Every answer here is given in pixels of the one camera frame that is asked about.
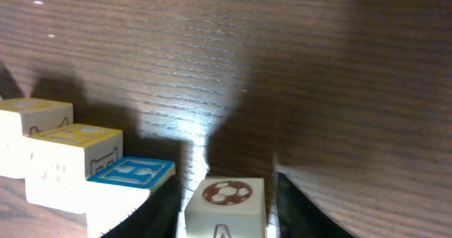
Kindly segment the wooden block snail letter Y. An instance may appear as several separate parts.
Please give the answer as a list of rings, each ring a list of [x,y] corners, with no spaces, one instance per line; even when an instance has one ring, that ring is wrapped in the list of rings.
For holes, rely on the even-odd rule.
[[[91,176],[86,182],[88,237],[112,230],[175,174],[170,160],[123,157]]]

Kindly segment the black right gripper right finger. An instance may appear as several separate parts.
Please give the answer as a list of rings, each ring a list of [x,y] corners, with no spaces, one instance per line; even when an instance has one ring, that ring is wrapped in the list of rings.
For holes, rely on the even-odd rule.
[[[281,238],[354,238],[283,173],[278,173],[276,206]]]

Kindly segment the wooden block blue side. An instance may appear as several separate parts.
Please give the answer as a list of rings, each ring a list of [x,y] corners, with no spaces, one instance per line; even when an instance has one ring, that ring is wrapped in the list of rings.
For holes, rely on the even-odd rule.
[[[83,214],[88,178],[123,157],[123,131],[72,124],[25,139],[29,203]]]
[[[1,101],[1,176],[22,179],[30,154],[24,138],[73,123],[73,105],[40,98]]]

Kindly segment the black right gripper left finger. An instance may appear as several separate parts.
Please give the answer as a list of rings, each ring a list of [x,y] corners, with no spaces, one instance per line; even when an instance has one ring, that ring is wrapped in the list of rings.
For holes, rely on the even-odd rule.
[[[175,238],[182,186],[171,176],[137,210],[101,238]]]

